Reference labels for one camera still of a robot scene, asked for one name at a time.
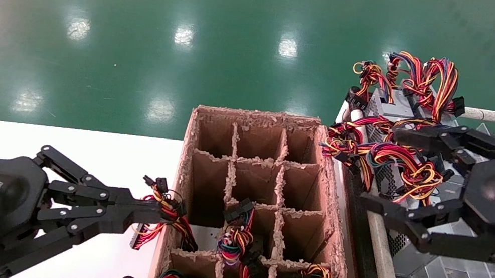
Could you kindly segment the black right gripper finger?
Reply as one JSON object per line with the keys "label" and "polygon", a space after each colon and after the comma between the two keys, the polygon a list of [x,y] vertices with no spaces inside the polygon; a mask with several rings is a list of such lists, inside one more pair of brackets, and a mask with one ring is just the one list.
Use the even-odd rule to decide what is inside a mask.
{"label": "black right gripper finger", "polygon": [[460,200],[447,200],[414,210],[388,199],[365,193],[361,203],[370,212],[383,216],[384,225],[411,240],[418,251],[443,257],[495,263],[495,236],[482,232],[475,237],[431,232],[430,228],[450,224],[467,212]]}
{"label": "black right gripper finger", "polygon": [[436,125],[408,129],[395,126],[392,136],[399,145],[441,154],[447,161],[460,160],[462,164],[470,164],[473,158],[470,152],[495,159],[495,138],[468,127]]}

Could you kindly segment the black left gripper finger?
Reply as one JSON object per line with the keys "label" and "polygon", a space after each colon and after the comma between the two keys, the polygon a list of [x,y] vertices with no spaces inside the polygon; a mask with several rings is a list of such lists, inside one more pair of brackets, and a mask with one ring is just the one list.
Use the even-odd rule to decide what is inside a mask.
{"label": "black left gripper finger", "polygon": [[99,206],[44,209],[0,239],[0,278],[10,278],[100,234],[123,234],[136,223],[156,224],[160,217]]}
{"label": "black left gripper finger", "polygon": [[113,207],[124,218],[152,223],[165,222],[159,202],[137,199],[129,188],[106,186],[50,145],[42,147],[34,162],[38,167],[53,170],[63,178],[62,181],[51,181],[48,185],[47,194],[53,202],[73,207]]}

